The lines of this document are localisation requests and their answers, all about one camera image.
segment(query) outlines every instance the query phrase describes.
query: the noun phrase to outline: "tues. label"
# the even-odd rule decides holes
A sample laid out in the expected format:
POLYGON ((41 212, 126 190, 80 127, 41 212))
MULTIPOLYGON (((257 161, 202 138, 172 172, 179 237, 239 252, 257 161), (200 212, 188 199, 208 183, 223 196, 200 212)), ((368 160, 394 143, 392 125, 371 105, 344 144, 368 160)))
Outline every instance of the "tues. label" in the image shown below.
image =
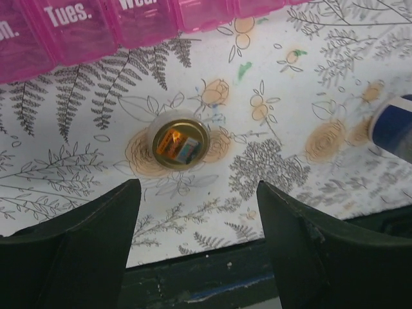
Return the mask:
POLYGON ((14 32, 6 21, 0 21, 0 41, 18 37, 19 32, 14 32))
POLYGON ((44 11, 48 14, 54 27, 65 26, 67 24, 74 24, 79 21, 91 19, 92 15, 87 14, 82 3, 76 5, 68 5, 64 8, 54 8, 47 6, 44 11))

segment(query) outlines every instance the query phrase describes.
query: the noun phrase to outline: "gold metal lid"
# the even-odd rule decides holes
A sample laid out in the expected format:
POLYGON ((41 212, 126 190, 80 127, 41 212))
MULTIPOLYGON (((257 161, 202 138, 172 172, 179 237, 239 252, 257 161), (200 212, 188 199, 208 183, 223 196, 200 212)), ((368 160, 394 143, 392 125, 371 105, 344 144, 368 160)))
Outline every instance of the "gold metal lid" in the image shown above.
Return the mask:
POLYGON ((209 146, 209 132, 201 122, 179 119, 159 129, 153 138, 151 150, 160 165, 182 171, 200 163, 209 146))

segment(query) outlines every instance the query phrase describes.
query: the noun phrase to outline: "pill organizer compartment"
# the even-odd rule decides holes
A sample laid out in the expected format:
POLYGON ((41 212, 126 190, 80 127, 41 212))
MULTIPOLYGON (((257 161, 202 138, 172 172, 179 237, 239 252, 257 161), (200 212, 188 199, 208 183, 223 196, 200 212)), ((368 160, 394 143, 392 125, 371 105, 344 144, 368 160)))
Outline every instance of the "pill organizer compartment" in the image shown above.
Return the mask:
POLYGON ((287 3, 289 4, 289 5, 300 5, 300 4, 302 4, 302 3, 307 3, 307 2, 309 2, 310 0, 287 0, 287 3))
POLYGON ((26 80, 55 63, 24 19, 16 0, 0 1, 0 84, 26 80))
POLYGON ((234 17, 231 0, 172 0, 179 29, 205 31, 230 22, 234 17))
POLYGON ((118 42, 126 48, 155 45, 178 35, 168 0, 106 0, 118 42))
POLYGON ((46 25, 44 39, 66 66, 97 60, 117 50, 100 0, 22 0, 32 21, 46 25))
POLYGON ((236 17, 245 18, 267 15, 271 11, 284 7, 285 4, 285 0, 234 0, 234 9, 236 17))

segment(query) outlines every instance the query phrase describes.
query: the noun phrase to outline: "orange flower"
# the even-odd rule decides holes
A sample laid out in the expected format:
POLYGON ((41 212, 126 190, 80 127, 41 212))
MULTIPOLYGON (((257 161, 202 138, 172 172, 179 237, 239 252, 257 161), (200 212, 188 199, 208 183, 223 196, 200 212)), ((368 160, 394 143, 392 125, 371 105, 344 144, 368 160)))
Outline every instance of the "orange flower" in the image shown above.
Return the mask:
POLYGON ((324 163, 332 159, 345 141, 345 126, 335 120, 317 127, 306 141, 306 159, 324 163))
POLYGON ((348 136, 348 143, 352 146, 362 146, 369 140, 369 126, 371 119, 368 118, 357 124, 348 136))
POLYGON ((216 79, 205 87, 201 101, 207 106, 222 105, 229 96, 229 85, 223 79, 216 79))
POLYGON ((221 131, 211 132, 211 146, 203 159, 206 163, 214 163, 223 159, 230 147, 230 138, 221 131))
POLYGON ((364 102, 370 103, 373 102, 380 97, 380 93, 384 89, 384 83, 380 80, 378 82, 373 82, 369 84, 366 88, 365 92, 362 95, 362 99, 364 102))
POLYGON ((126 158, 136 176, 164 177, 170 170, 159 165, 149 152, 147 128, 137 133, 127 145, 126 158))

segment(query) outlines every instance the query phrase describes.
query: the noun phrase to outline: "blue and white object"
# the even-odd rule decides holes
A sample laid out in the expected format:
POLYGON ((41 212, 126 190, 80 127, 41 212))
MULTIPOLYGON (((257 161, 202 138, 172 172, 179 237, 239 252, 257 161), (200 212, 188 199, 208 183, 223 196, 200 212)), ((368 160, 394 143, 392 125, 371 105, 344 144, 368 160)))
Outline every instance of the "blue and white object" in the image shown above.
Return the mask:
POLYGON ((412 164, 412 95, 383 104, 371 120, 369 136, 375 145, 412 164))

